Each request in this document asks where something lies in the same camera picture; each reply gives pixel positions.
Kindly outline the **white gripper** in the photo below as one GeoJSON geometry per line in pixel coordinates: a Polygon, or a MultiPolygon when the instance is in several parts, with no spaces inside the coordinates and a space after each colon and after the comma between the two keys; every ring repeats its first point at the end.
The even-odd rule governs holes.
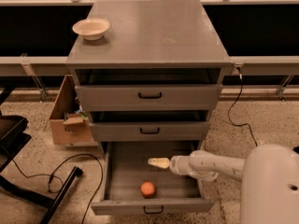
{"type": "Polygon", "coordinates": [[[175,175],[189,174],[188,156],[173,156],[170,160],[168,158],[149,158],[148,164],[162,169],[169,167],[170,171],[175,175]]]}

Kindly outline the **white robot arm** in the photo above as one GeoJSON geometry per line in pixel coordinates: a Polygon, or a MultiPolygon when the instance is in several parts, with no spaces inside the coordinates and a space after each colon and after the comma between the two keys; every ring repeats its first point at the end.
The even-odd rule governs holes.
{"type": "Polygon", "coordinates": [[[239,181],[240,224],[299,224],[299,155],[288,147],[261,145],[245,159],[196,150],[188,156],[150,158],[148,164],[198,180],[222,174],[239,181]]]}

